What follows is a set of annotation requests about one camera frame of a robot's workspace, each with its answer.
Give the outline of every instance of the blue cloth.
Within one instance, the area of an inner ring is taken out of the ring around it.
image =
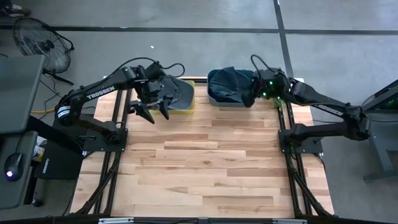
[[[242,93],[248,90],[251,85],[252,75],[248,76],[235,70],[234,67],[227,67],[218,71],[208,81],[212,97],[217,101],[242,103]]]
[[[0,8],[10,6],[11,4],[11,0],[0,0]]]

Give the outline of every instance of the black robotic arm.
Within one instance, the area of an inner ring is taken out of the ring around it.
[[[112,121],[102,122],[82,114],[83,105],[116,90],[135,89],[139,100],[130,102],[129,113],[135,113],[153,124],[155,121],[149,110],[154,105],[159,105],[160,112],[169,119],[167,107],[173,97],[172,95],[158,97],[162,89],[161,79],[166,76],[162,68],[158,62],[154,62],[147,68],[142,66],[118,68],[104,79],[81,86],[62,97],[55,107],[55,119],[64,126],[75,125],[100,133],[105,144],[118,144],[125,130],[118,129]],[[97,137],[80,136],[80,139],[94,141]]]
[[[250,107],[256,98],[280,98],[301,106],[314,106],[343,119],[340,123],[318,126],[295,124],[290,130],[284,130],[284,141],[294,147],[300,147],[308,138],[345,136],[362,141],[369,137],[366,115],[360,106],[351,106],[350,103],[342,103],[322,95],[310,85],[287,78],[279,68],[256,72],[250,89],[243,94],[242,99],[244,105]]]

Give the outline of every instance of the wooden tabletop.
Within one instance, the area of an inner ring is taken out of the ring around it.
[[[111,120],[115,99],[116,92],[101,97],[95,118]],[[293,110],[297,123],[312,124],[309,107],[293,105]],[[193,114],[170,115],[169,121],[162,115],[154,119],[155,124],[150,124],[134,114],[128,117],[129,137],[112,216],[294,216],[285,157],[277,138],[278,115],[271,100],[257,100],[249,109],[215,107],[208,102],[206,85],[197,84]],[[71,212],[97,187],[103,157],[103,152],[96,152],[84,160]],[[304,154],[303,164],[308,187],[333,213],[319,158]],[[297,192],[304,210],[301,190]]]

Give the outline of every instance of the black cable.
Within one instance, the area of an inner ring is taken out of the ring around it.
[[[45,85],[45,87],[47,87],[51,92],[53,92],[55,95],[57,95],[57,96],[59,96],[59,97],[62,97],[62,96],[60,96],[59,95],[59,93],[57,93],[56,92],[56,89],[55,89],[55,82],[54,82],[54,90],[52,90],[47,84],[45,84],[42,80],[40,80],[40,82],[43,84],[43,85]]]
[[[49,113],[51,113],[51,112],[46,112],[43,116],[41,116],[40,118],[39,118],[39,120],[41,120],[41,119],[43,119],[45,116],[47,116]]]
[[[43,76],[46,77],[46,78],[51,78],[51,81],[53,83],[53,89],[55,90],[55,80],[54,80],[54,78],[51,75],[47,75],[47,74],[43,74]]]
[[[44,101],[44,111],[47,111],[47,102],[54,99],[54,97],[56,97],[57,95],[53,95],[51,96],[49,99],[47,99],[46,101]]]
[[[185,74],[185,67],[184,67],[183,64],[181,64],[181,63],[174,63],[174,64],[172,64],[172,65],[170,65],[169,67],[166,67],[166,68],[165,68],[165,67],[162,67],[162,66],[160,66],[160,67],[163,68],[164,70],[167,70],[167,69],[170,69],[170,68],[172,68],[172,67],[174,67],[174,66],[176,66],[176,65],[179,65],[179,66],[182,67],[182,73],[181,73],[181,75],[177,75],[177,76],[171,75],[171,77],[180,78],[181,76],[183,76],[183,75]]]
[[[250,61],[251,61],[251,63],[254,65],[254,68],[256,68],[257,74],[259,74],[259,78],[261,78],[261,76],[260,76],[260,71],[259,71],[259,69],[257,68],[256,63],[254,63],[253,57],[256,57],[257,59],[259,59],[269,70],[271,70],[272,72],[275,72],[275,71],[273,71],[273,69],[271,69],[271,68],[265,63],[265,61],[263,61],[262,58],[260,58],[260,56],[258,56],[258,55],[251,55],[251,56],[250,56]]]
[[[17,147],[15,148],[15,152],[18,151],[18,147],[19,147],[19,144],[21,143],[21,140],[22,140],[22,137],[24,136],[24,133],[25,133],[25,131],[23,131],[23,132],[21,133],[21,136],[19,136],[19,140],[18,140]]]
[[[322,157],[321,157],[321,156],[319,156],[317,153],[314,153],[314,155],[315,155],[316,157],[318,157],[318,158],[319,158],[319,160],[321,160],[321,162],[322,162],[322,165],[323,165],[323,170],[324,170],[324,171],[326,171],[325,162],[323,161]]]
[[[296,153],[296,149],[293,146],[290,146],[290,156],[292,159],[297,160],[297,158],[293,156],[293,153]]]
[[[95,109],[95,106],[86,106],[86,107],[82,108],[82,110],[84,110],[84,109],[90,109],[90,108]]]

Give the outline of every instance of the electric fan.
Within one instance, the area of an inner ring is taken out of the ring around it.
[[[70,52],[75,49],[70,40],[55,32],[46,23],[25,17],[15,21],[12,33],[22,54],[45,56],[43,73],[73,85],[71,81],[56,75],[65,72],[70,65]]]

